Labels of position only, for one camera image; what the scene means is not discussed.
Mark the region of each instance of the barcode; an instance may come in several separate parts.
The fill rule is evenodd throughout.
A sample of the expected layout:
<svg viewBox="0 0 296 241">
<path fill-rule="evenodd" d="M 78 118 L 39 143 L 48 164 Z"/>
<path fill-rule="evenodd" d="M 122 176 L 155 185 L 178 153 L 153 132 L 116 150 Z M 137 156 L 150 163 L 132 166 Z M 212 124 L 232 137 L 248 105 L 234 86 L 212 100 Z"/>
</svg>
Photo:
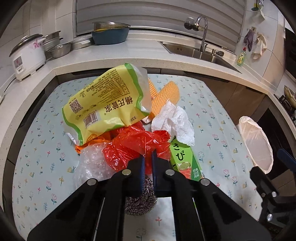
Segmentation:
<svg viewBox="0 0 296 241">
<path fill-rule="evenodd" d="M 86 128 L 86 127 L 88 127 L 89 125 L 91 125 L 91 124 L 97 122 L 97 121 L 98 121 L 98 118 L 97 118 L 95 112 L 91 112 L 91 113 L 88 114 L 87 117 L 85 117 L 85 118 L 83 119 L 83 121 L 84 121 L 85 128 Z"/>
<path fill-rule="evenodd" d="M 83 107 L 79 104 L 77 99 L 70 103 L 70 107 L 75 114 L 77 114 L 79 111 L 83 109 Z"/>
</svg>

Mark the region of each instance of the sink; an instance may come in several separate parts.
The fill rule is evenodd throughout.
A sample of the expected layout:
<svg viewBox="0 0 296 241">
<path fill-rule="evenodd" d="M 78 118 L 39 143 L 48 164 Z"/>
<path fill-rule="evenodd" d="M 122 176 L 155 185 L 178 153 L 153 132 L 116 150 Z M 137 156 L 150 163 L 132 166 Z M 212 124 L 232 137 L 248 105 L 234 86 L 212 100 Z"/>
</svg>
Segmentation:
<svg viewBox="0 0 296 241">
<path fill-rule="evenodd" d="M 210 52 L 205 51 L 204 53 L 200 52 L 198 48 L 181 45 L 181 44 L 175 44 L 175 43 L 169 43 L 169 42 L 159 42 L 169 53 L 184 55 L 192 58 L 197 58 L 200 60 L 204 60 L 207 62 L 211 62 L 229 69 L 232 69 L 234 71 L 239 72 L 236 68 L 234 68 L 231 64 L 226 62 L 224 59 L 222 59 L 220 56 L 214 54 L 211 55 Z"/>
</svg>

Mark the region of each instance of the beige cloth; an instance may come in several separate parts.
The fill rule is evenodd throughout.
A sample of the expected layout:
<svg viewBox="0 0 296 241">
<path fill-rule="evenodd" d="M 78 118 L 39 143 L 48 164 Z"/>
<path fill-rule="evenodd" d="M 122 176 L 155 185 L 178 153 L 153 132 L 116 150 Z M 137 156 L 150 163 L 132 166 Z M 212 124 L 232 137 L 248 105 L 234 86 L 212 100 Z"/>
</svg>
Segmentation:
<svg viewBox="0 0 296 241">
<path fill-rule="evenodd" d="M 266 40 L 263 34 L 257 34 L 257 45 L 252 53 L 253 59 L 258 59 L 262 56 L 263 52 L 267 48 Z"/>
</svg>

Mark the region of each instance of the green box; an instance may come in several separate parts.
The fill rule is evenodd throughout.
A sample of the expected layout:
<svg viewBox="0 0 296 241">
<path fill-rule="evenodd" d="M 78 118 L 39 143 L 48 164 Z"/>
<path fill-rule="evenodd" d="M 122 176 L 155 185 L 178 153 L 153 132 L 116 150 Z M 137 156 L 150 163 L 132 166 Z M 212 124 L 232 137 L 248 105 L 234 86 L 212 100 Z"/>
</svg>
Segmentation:
<svg viewBox="0 0 296 241">
<path fill-rule="evenodd" d="M 181 172 L 186 178 L 195 181 L 205 178 L 190 146 L 180 143 L 174 138 L 170 144 L 170 150 L 172 152 L 170 162 L 175 171 Z"/>
</svg>

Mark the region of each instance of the hanging towel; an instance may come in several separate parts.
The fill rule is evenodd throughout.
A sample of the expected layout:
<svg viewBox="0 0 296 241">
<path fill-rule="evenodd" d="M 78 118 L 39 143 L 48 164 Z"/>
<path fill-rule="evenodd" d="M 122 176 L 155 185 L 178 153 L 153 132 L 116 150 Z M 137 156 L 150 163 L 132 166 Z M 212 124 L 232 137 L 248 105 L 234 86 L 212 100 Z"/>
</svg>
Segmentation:
<svg viewBox="0 0 296 241">
<path fill-rule="evenodd" d="M 254 31 L 252 29 L 249 29 L 248 33 L 244 37 L 244 43 L 248 45 L 249 52 L 251 51 L 253 46 L 253 38 L 254 38 Z"/>
<path fill-rule="evenodd" d="M 266 50 L 267 44 L 265 37 L 263 34 L 257 34 L 257 46 L 255 50 L 253 51 L 253 59 L 258 59 L 262 56 L 262 53 Z"/>
</svg>

